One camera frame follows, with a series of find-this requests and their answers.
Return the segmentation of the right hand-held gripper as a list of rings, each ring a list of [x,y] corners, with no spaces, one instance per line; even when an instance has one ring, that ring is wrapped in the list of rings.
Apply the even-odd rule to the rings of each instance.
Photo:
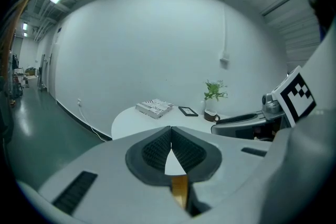
[[[301,75],[301,67],[293,69],[271,93],[262,96],[262,113],[265,123],[280,119],[280,128],[295,127],[297,122],[308,116],[316,107],[316,101]],[[219,121],[241,121],[216,124],[211,133],[231,138],[253,138],[254,128],[264,125],[262,114],[248,113]]]

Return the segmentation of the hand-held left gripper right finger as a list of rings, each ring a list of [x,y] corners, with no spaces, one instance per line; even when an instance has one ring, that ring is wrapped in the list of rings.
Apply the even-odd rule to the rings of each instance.
[[[172,150],[187,175],[176,223],[260,223],[275,144],[172,128]]]

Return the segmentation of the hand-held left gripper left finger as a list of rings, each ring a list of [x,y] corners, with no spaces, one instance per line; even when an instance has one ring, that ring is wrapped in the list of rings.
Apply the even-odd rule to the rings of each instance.
[[[99,144],[53,174],[39,190],[18,181],[28,201],[51,223],[184,223],[190,215],[171,193],[135,177],[126,154],[134,144],[169,137],[160,127]]]

